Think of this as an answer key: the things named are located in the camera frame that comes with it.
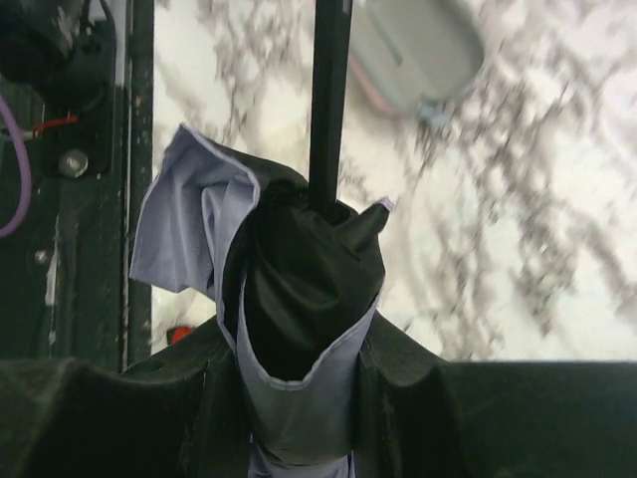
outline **white marble table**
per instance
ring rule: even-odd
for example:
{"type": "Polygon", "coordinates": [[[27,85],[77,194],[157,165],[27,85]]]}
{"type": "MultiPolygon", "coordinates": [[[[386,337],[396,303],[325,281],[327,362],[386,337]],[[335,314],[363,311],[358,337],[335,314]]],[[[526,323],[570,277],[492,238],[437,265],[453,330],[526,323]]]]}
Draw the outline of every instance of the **white marble table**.
{"type": "MultiPolygon", "coordinates": [[[[397,206],[381,312],[446,359],[637,359],[637,3],[471,0],[490,65],[432,131],[347,91],[341,198],[397,206]]],[[[305,173],[310,0],[157,0],[177,125],[305,173]]],[[[153,349],[214,304],[155,291],[153,349]]]]}

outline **metal screw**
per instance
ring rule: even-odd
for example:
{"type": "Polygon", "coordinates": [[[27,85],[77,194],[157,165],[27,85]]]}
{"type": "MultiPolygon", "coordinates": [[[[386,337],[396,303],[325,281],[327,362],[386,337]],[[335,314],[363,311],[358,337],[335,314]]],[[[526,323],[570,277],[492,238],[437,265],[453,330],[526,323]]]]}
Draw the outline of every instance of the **metal screw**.
{"type": "Polygon", "coordinates": [[[71,179],[77,179],[87,172],[89,158],[79,149],[72,149],[60,158],[58,168],[61,174],[71,179]]]}
{"type": "Polygon", "coordinates": [[[49,254],[47,254],[47,251],[36,252],[36,262],[38,264],[45,264],[48,260],[49,260],[49,254]]]}

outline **gray plastic container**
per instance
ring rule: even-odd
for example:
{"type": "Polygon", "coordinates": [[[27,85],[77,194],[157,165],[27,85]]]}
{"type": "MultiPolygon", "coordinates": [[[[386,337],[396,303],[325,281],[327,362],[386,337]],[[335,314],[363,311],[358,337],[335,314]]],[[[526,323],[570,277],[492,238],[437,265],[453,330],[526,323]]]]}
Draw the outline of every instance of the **gray plastic container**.
{"type": "Polygon", "coordinates": [[[459,1],[354,0],[349,65],[380,111],[439,120],[432,106],[480,73],[483,36],[459,1]]]}

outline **crumpled fabric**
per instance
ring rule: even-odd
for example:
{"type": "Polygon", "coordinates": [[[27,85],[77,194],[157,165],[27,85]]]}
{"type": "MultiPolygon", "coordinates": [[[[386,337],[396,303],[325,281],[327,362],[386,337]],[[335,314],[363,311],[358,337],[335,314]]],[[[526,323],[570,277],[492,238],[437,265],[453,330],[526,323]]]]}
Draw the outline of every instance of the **crumpled fabric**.
{"type": "Polygon", "coordinates": [[[354,476],[355,365],[384,278],[377,234],[391,204],[360,216],[340,204],[330,227],[304,207],[306,191],[293,170],[183,125],[136,231],[132,279],[217,304],[253,426],[249,477],[354,476]]]}

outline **black strap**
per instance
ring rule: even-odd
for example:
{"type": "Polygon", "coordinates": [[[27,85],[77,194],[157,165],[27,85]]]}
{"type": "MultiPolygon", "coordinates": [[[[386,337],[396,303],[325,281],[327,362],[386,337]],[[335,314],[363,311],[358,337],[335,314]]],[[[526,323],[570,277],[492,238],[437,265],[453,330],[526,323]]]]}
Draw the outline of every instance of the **black strap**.
{"type": "Polygon", "coordinates": [[[336,203],[352,0],[316,0],[310,133],[310,210],[330,220],[336,203]]]}

